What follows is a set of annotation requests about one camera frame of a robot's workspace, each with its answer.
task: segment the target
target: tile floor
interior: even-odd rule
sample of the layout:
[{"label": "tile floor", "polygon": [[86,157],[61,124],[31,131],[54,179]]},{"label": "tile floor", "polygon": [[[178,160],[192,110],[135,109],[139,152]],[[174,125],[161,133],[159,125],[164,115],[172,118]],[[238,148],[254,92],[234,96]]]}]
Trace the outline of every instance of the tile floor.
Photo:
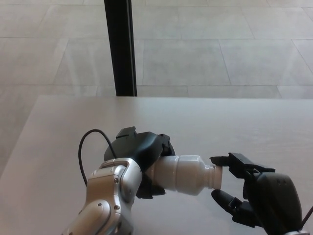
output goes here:
[{"label": "tile floor", "polygon": [[[140,96],[313,98],[313,0],[133,0]],[[40,94],[115,95],[103,0],[0,0],[0,175]]]}]

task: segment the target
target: white table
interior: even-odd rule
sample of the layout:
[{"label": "white table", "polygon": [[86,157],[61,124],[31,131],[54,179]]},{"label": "white table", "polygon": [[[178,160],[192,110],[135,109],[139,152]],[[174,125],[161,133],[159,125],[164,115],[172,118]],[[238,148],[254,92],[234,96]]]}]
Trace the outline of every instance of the white table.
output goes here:
[{"label": "white table", "polygon": [[[85,201],[77,151],[92,128],[111,140],[121,128],[165,133],[177,154],[240,152],[293,179],[303,214],[313,205],[313,100],[96,98],[40,96],[0,179],[0,234],[55,235]],[[103,161],[100,135],[86,139],[86,173]],[[222,188],[242,199],[243,181],[224,171]],[[135,200],[137,235],[258,235],[231,221],[209,190],[197,197],[168,192]],[[313,232],[313,218],[306,230]]]}]

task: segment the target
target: black cable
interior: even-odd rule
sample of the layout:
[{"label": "black cable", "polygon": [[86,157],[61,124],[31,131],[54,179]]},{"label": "black cable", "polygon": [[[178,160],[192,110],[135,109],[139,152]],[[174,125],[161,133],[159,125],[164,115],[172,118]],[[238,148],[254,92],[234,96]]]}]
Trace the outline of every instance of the black cable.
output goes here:
[{"label": "black cable", "polygon": [[83,163],[82,163],[82,147],[83,147],[83,143],[84,143],[85,138],[86,138],[89,134],[91,134],[91,133],[93,133],[93,132],[98,132],[98,133],[100,133],[100,134],[106,139],[106,141],[107,141],[107,143],[108,143],[108,145],[109,145],[109,148],[110,148],[110,150],[111,150],[111,152],[112,152],[112,154],[113,154],[113,157],[114,157],[114,158],[117,158],[117,157],[116,157],[116,153],[114,152],[113,146],[112,146],[112,144],[111,144],[109,138],[107,137],[107,135],[106,135],[103,131],[101,131],[101,130],[99,130],[99,129],[92,129],[92,130],[86,132],[86,133],[83,135],[82,139],[80,140],[80,142],[79,142],[79,147],[78,147],[78,162],[79,162],[79,168],[80,168],[80,172],[82,173],[83,180],[84,180],[84,183],[85,183],[86,186],[87,186],[87,179],[86,179],[86,176],[85,176],[85,172],[84,172],[84,168],[83,168]]},{"label": "black cable", "polygon": [[311,216],[313,212],[313,206],[311,207],[311,209],[309,210],[309,212],[307,213],[307,215],[304,217],[304,219],[301,222],[301,228],[304,226],[304,224],[307,222],[307,220],[309,219],[309,217]]}]

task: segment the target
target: black pole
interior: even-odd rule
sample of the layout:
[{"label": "black pole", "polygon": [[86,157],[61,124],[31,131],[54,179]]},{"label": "black pole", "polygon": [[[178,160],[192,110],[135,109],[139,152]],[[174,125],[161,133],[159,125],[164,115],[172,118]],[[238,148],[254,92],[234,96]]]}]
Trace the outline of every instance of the black pole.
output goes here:
[{"label": "black pole", "polygon": [[104,0],[116,96],[137,96],[131,0]]}]

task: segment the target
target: white bottle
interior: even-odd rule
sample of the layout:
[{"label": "white bottle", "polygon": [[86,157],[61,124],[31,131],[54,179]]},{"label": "white bottle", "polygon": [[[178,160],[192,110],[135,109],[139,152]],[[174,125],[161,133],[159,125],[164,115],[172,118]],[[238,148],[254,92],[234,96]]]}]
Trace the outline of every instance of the white bottle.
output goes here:
[{"label": "white bottle", "polygon": [[220,189],[222,167],[205,165],[200,156],[164,156],[146,171],[154,184],[189,195],[204,188]]}]

